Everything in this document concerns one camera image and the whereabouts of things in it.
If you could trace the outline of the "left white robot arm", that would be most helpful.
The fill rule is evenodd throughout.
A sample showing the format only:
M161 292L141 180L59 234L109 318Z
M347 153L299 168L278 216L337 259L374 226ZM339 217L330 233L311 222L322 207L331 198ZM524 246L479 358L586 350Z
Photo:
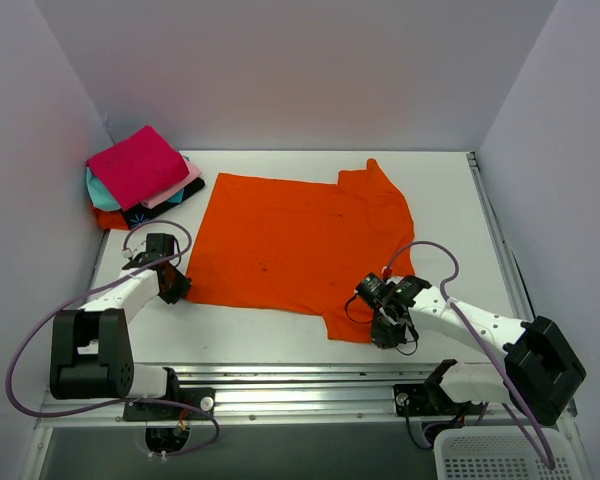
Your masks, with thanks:
M171 234L150 233L145 250L120 272L120 283L78 309L62 310L52 322L50 391L57 400L146 398L159 419L182 405L172 373L134 361L128 324L155 298L173 305L191 288L168 258L179 247Z

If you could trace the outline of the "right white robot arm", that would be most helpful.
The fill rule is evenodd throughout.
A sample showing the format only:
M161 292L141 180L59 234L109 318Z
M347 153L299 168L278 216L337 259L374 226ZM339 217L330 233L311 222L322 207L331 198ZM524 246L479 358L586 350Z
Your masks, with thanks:
M444 359L424 382L424 400L451 414L467 403L509 403L553 425L586 378L586 370L559 326L537 316L503 317L462 301L415 277L368 274L355 295L371 308L371 340L397 347L423 328L487 355L483 363Z

